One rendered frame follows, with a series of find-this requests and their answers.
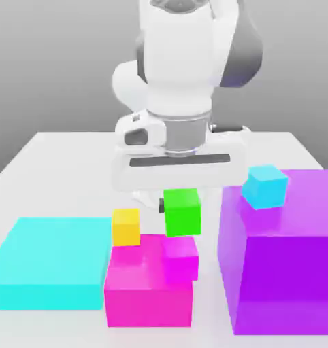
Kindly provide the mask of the large pink box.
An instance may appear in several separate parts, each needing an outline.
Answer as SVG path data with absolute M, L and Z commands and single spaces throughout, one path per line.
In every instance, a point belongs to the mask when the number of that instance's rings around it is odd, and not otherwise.
M 164 237 L 143 234 L 139 245 L 113 247 L 104 286 L 109 327 L 191 326 L 194 281 L 167 280 Z

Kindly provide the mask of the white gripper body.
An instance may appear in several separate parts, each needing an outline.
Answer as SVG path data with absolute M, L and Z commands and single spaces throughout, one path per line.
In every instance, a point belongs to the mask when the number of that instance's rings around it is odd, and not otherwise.
M 116 147 L 112 185 L 122 192 L 240 186 L 248 178 L 247 149 L 240 139 L 212 139 L 190 156 L 163 148 Z

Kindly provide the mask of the small yellow cube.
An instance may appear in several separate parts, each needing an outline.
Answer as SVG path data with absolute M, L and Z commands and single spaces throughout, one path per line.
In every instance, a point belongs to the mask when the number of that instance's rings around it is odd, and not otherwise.
M 139 209 L 115 209 L 112 214 L 113 246 L 134 246 L 140 244 Z

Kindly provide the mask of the small blue cube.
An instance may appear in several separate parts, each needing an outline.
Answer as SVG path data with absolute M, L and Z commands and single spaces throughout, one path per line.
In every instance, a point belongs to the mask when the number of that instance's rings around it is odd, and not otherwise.
M 241 193 L 255 210 L 282 207 L 288 181 L 288 177 L 274 165 L 250 167 Z

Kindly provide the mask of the small green cube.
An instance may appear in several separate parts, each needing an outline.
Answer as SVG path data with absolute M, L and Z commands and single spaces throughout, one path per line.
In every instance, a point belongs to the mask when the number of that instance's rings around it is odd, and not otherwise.
M 168 237 L 201 234 L 201 200 L 196 188 L 164 190 L 163 198 Z

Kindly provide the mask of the small magenta cube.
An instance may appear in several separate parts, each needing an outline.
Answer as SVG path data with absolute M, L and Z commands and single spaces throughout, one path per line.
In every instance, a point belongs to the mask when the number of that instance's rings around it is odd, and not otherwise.
M 164 237 L 162 259 L 169 282 L 198 280 L 199 252 L 192 236 Z

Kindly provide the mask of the large purple box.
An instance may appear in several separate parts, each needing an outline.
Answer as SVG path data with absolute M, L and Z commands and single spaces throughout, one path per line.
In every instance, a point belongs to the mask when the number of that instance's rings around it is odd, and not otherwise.
M 283 207 L 222 193 L 218 261 L 236 335 L 328 335 L 328 169 L 292 169 Z

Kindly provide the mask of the large cyan box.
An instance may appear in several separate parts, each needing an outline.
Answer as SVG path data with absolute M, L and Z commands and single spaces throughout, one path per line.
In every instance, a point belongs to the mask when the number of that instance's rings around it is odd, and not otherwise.
M 108 217 L 23 217 L 0 246 L 0 310 L 101 310 Z

